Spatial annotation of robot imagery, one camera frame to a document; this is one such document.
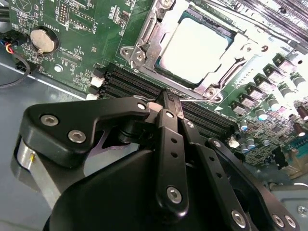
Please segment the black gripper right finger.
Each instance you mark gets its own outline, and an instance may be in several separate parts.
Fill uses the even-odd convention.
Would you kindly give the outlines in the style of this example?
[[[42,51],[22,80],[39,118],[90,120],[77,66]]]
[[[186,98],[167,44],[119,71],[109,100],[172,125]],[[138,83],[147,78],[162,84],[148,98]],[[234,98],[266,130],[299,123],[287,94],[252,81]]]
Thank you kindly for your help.
[[[180,99],[169,94],[172,112],[205,173],[218,206],[223,231],[299,231],[301,227],[286,207],[218,139],[204,141],[194,125],[184,118]]]

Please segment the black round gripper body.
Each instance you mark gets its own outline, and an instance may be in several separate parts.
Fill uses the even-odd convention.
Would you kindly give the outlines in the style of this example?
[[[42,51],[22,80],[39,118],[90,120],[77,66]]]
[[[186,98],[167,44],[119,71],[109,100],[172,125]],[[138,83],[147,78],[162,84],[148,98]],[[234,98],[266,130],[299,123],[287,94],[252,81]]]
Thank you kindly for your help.
[[[155,195],[157,166],[151,151],[134,152],[74,183],[61,195],[47,231],[230,231],[198,157],[186,166],[189,208],[176,218]]]

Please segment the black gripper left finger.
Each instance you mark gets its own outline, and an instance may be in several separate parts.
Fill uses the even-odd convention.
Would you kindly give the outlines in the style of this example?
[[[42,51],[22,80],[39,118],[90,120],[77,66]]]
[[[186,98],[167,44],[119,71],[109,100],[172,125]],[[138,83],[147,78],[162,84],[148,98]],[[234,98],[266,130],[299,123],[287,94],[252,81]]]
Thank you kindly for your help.
[[[169,105],[169,90],[156,99],[135,97],[27,108],[20,126],[20,164],[42,192],[61,195],[74,183],[134,152],[156,158],[155,195],[172,215],[189,208],[184,137],[180,117]]]

